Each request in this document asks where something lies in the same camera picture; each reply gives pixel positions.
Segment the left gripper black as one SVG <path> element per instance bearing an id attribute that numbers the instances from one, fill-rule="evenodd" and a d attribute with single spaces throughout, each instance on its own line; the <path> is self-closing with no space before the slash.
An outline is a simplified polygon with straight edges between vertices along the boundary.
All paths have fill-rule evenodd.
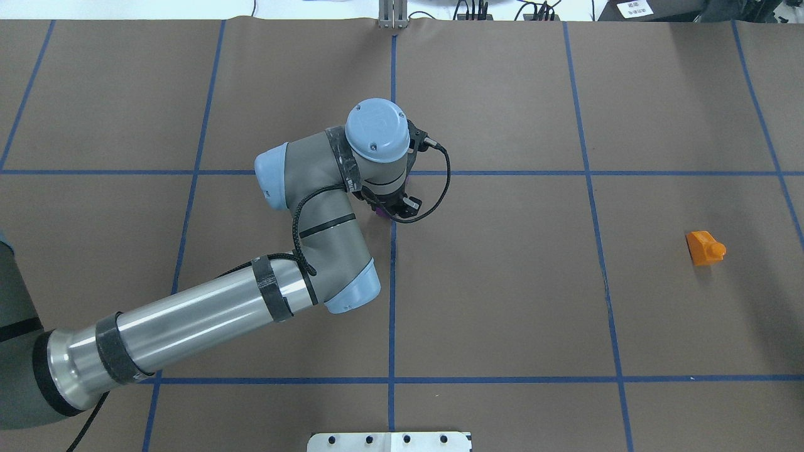
<path id="1" fill-rule="evenodd" d="M 385 214 L 397 218 L 397 222 L 416 222 L 419 218 L 421 200 L 405 192 L 408 176 L 401 182 L 374 184 L 362 180 L 361 198 L 372 208 L 380 208 Z"/>

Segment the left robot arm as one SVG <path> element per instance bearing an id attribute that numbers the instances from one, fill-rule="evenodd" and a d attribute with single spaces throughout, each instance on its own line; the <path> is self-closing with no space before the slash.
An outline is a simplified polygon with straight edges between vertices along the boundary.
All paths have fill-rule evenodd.
<path id="1" fill-rule="evenodd" d="M 2 429 L 97 408 L 117 388 L 322 304 L 333 314 L 374 300 L 380 280 L 351 198 L 393 222 L 424 215 L 405 192 L 417 154 L 445 148 L 396 103 L 360 101 L 345 124 L 261 153 L 269 206 L 291 215 L 293 248 L 80 331 L 43 328 L 8 240 L 2 240 Z"/>

